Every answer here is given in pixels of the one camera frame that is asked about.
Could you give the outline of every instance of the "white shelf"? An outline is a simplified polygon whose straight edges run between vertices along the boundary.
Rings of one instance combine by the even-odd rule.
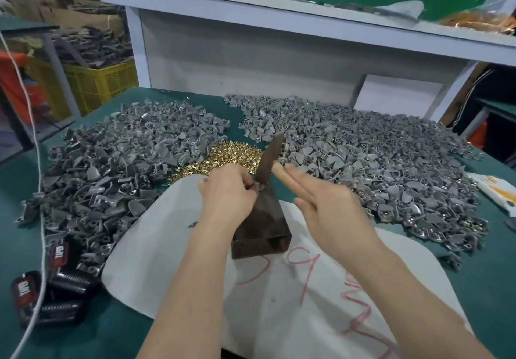
[[[293,0],[103,0],[139,9],[516,66],[516,37]]]

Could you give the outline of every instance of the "black object with red label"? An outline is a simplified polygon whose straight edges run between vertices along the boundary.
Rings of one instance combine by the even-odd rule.
[[[76,269],[81,248],[73,241],[56,243],[48,256],[48,284],[52,287],[89,295],[99,286],[99,280]]]
[[[41,288],[39,271],[29,271],[13,280],[11,293],[15,301],[20,324],[25,328],[32,317]],[[36,325],[52,325],[81,322],[87,310],[84,299],[74,299],[77,295],[48,290]]]

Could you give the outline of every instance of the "forearm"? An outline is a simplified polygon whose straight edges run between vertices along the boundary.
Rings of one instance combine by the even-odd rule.
[[[382,313],[403,357],[492,358],[465,329],[461,317],[423,286],[386,246],[376,247],[352,265],[348,270]]]
[[[214,227],[199,223],[194,228],[139,359],[220,357],[219,329],[230,240]]]

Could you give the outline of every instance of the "red handwriting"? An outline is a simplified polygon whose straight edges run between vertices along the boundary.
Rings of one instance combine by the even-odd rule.
[[[291,251],[289,251],[287,253],[287,261],[289,263],[291,263],[291,264],[312,263],[310,265],[310,269],[308,270],[308,276],[306,277],[306,281],[305,281],[304,286],[303,286],[303,291],[301,291],[301,298],[299,300],[299,307],[301,307],[303,305],[304,295],[306,294],[306,290],[308,289],[308,281],[310,280],[310,275],[312,274],[312,271],[314,270],[315,263],[317,262],[317,260],[319,260],[320,254],[318,254],[317,256],[315,256],[313,258],[309,258],[308,260],[304,260],[304,261],[290,261],[290,256],[291,256],[291,254],[292,254],[292,252],[294,250],[304,250],[305,252],[310,254],[310,252],[307,249],[303,248],[303,247],[294,247]]]
[[[387,350],[378,358],[378,359],[385,359],[387,358],[392,350],[390,349],[390,344],[385,342],[384,340],[382,340],[381,338],[379,337],[376,337],[376,336],[373,336],[369,333],[366,333],[366,332],[362,332],[360,330],[358,330],[358,328],[360,326],[362,326],[362,323],[364,323],[364,321],[369,317],[371,316],[371,306],[363,301],[360,301],[356,298],[353,298],[353,297],[350,297],[349,295],[350,294],[353,294],[353,293],[356,293],[356,292],[362,292],[364,291],[364,289],[362,288],[362,286],[355,280],[355,278],[353,278],[347,271],[346,271],[346,280],[344,282],[344,284],[348,287],[352,287],[353,290],[348,290],[348,291],[345,291],[341,294],[341,297],[342,299],[346,300],[346,301],[350,301],[350,302],[353,302],[353,303],[357,303],[361,306],[364,306],[365,307],[365,310],[363,312],[361,312],[357,317],[353,318],[350,322],[349,322],[349,326],[346,330],[343,330],[342,331],[342,334],[343,335],[347,335],[349,333],[356,333],[358,335],[362,335],[362,336],[366,336],[366,337],[369,337],[379,343],[382,343],[383,345],[385,345],[387,347]]]
[[[265,256],[260,256],[261,258],[265,258],[267,260],[267,265],[265,266],[264,269],[262,269],[261,271],[258,272],[258,274],[256,276],[254,276],[253,278],[250,278],[249,280],[246,280],[245,282],[240,282],[240,283],[237,283],[236,285],[237,286],[241,286],[243,284],[248,284],[248,283],[251,283],[251,282],[254,282],[256,279],[258,279],[261,275],[263,275],[265,272],[267,272],[267,270],[270,268],[270,259],[268,257],[265,257]]]

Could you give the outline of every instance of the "yellow crate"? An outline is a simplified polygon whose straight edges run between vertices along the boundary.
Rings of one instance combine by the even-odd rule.
[[[58,121],[70,117],[72,113],[68,108],[52,65],[30,58],[29,67],[32,77],[45,91],[53,117]],[[63,64],[63,69],[83,116],[93,112],[128,88],[138,86],[134,60],[105,69],[85,69],[68,64]]]

